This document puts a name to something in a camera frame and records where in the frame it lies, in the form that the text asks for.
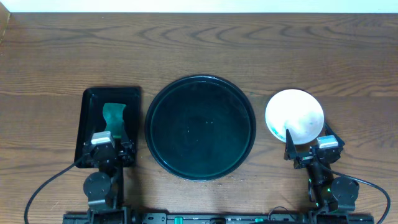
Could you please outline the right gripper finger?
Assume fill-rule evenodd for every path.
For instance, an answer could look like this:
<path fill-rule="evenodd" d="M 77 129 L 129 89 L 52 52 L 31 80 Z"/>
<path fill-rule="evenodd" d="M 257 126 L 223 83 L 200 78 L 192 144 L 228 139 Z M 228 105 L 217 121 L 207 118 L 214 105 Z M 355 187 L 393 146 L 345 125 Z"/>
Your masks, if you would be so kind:
<path fill-rule="evenodd" d="M 326 136 L 330 136 L 330 135 L 334 136 L 336 141 L 338 142 L 339 146 L 345 145 L 345 142 L 330 128 L 330 126 L 327 123 L 325 123 L 325 135 Z"/>
<path fill-rule="evenodd" d="M 286 142 L 285 142 L 285 152 L 284 152 L 284 160 L 294 160 L 297 157 L 297 150 L 295 148 L 295 144 L 293 142 L 290 131 L 286 129 Z"/>

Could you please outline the green sponge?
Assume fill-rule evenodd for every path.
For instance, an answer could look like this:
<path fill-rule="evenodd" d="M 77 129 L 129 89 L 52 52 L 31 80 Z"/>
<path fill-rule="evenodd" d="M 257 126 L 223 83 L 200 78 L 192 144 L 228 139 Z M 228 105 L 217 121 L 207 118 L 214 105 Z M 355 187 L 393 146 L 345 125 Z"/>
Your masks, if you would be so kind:
<path fill-rule="evenodd" d="M 105 103 L 103 118 L 106 123 L 105 131 L 109 131 L 114 139 L 121 139 L 124 129 L 123 113 L 126 105 L 120 103 Z"/>

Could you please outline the white plate with green smear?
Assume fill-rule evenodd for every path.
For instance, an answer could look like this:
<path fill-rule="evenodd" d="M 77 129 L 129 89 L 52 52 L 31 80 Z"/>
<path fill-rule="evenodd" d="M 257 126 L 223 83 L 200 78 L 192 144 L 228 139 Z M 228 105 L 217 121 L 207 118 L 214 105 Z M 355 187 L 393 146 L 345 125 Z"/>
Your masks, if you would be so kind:
<path fill-rule="evenodd" d="M 264 118 L 269 131 L 278 140 L 286 142 L 286 131 L 289 131 L 296 145 L 317 138 L 325 123 L 323 108 L 317 99 L 298 89 L 282 90 L 272 96 Z"/>

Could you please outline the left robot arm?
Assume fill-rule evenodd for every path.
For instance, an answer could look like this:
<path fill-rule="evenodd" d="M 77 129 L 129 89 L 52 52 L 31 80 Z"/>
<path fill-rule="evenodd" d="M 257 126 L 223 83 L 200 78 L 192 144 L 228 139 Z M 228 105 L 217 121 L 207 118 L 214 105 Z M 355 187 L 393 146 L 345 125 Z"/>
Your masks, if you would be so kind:
<path fill-rule="evenodd" d="M 112 131 L 94 133 L 83 147 L 82 164 L 98 169 L 83 184 L 90 223 L 125 223 L 128 220 L 127 208 L 123 207 L 123 169 L 133 165 L 135 151 L 124 125 L 118 132 L 116 137 Z"/>

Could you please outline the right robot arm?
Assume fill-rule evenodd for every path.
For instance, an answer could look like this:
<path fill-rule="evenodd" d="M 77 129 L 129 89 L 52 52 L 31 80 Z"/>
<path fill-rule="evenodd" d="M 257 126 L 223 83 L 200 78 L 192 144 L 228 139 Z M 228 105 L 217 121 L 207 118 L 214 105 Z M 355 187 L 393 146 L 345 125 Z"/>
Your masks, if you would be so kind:
<path fill-rule="evenodd" d="M 330 165 L 341 157 L 345 142 L 326 124 L 325 135 L 307 152 L 297 152 L 292 135 L 286 130 L 285 160 L 293 160 L 295 169 L 308 173 L 308 196 L 317 209 L 308 213 L 308 220 L 319 223 L 318 217 L 340 217 L 348 221 L 348 213 L 355 210 L 359 194 L 357 181 L 347 177 L 334 178 Z"/>

